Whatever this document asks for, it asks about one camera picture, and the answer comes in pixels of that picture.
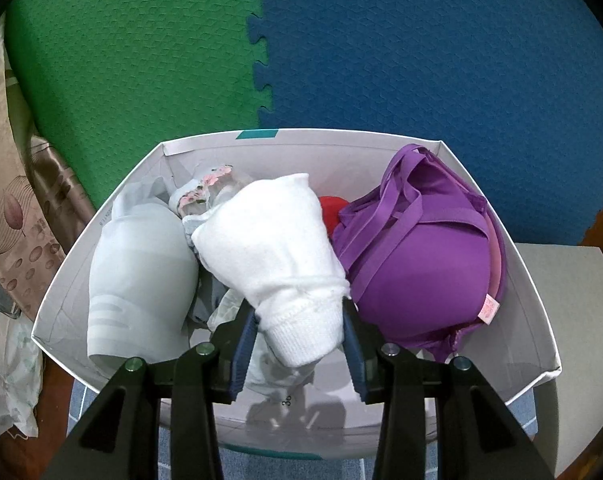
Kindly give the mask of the purple bra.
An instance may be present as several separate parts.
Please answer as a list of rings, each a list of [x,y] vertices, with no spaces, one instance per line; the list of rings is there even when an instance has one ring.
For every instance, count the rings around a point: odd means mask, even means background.
[[[491,323],[507,277],[497,219],[427,148],[397,151],[379,186],[338,218],[331,239],[352,301],[386,341],[443,362]]]

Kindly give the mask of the white sock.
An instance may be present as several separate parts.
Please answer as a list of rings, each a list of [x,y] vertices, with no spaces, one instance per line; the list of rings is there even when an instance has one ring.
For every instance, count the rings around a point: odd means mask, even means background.
[[[350,285],[307,174],[248,184],[192,240],[202,265],[254,308],[284,366],[318,362],[341,344]]]

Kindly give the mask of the red underwear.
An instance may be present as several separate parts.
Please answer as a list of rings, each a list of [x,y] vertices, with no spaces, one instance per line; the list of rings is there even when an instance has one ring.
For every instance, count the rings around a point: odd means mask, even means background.
[[[322,209],[322,218],[329,237],[333,236],[335,229],[341,223],[339,213],[349,205],[347,200],[337,196],[320,196],[319,202]]]

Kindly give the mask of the white bra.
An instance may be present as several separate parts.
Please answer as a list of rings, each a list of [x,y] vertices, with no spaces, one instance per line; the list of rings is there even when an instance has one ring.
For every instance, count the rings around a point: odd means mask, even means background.
[[[188,348],[198,261],[162,177],[127,184],[103,226],[88,278],[88,358],[107,374],[126,359],[158,363]]]

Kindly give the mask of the floral white underwear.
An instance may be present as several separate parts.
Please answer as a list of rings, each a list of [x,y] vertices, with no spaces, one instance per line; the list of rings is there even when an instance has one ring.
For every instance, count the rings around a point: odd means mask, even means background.
[[[220,165],[199,171],[171,194],[169,207],[181,219],[190,248],[194,247],[192,235],[198,226],[252,181],[246,172],[232,165]]]

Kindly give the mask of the grey white underwear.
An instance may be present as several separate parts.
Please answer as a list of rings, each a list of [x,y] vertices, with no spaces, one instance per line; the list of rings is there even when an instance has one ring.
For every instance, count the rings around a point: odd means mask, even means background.
[[[244,297],[228,289],[211,273],[199,271],[198,285],[188,318],[198,328],[214,333],[222,324],[235,320]],[[315,371],[318,362],[300,367],[286,367],[260,333],[254,342],[254,350],[247,370],[245,386],[274,401],[283,401],[288,391],[303,385]]]

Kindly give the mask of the blue checked cloth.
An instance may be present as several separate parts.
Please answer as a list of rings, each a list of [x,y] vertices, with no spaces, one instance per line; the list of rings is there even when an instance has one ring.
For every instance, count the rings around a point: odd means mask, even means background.
[[[82,382],[74,381],[69,403],[67,432],[74,429],[90,404],[96,398]],[[533,390],[510,405],[510,410],[531,438],[538,432],[537,411]],[[158,479],[171,479],[169,457],[170,432],[159,430]],[[220,448],[224,479],[372,479],[374,457],[350,460],[295,460],[254,455]],[[426,451],[425,479],[438,479],[437,443],[429,443]]]

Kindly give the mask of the brown satin curtain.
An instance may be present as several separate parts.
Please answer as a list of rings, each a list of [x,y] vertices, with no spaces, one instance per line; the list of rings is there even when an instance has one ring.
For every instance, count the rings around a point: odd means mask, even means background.
[[[69,252],[95,208],[74,170],[42,136],[29,141],[27,170],[44,217],[64,252]]]

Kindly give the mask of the white patterned sheet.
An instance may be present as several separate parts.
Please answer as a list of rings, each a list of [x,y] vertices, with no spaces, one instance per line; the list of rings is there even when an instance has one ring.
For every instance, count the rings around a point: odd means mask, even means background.
[[[17,428],[39,435],[34,409],[43,385],[43,356],[31,338],[32,322],[0,313],[0,437]]]

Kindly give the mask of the beige floral curtain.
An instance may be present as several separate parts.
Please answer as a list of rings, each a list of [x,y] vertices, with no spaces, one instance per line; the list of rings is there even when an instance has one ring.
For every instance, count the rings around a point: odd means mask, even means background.
[[[30,320],[65,253],[27,177],[8,114],[8,61],[0,18],[0,285]]]

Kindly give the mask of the blue foam mat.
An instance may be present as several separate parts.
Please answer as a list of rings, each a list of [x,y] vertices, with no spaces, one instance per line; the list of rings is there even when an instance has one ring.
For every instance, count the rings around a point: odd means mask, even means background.
[[[603,29],[582,0],[261,0],[264,128],[448,144],[519,242],[603,208]]]

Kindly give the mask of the green foam mat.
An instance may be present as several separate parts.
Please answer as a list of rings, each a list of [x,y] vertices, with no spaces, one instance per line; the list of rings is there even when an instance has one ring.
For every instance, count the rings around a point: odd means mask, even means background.
[[[8,58],[39,133],[100,205],[155,146],[249,129],[260,0],[13,0]]]

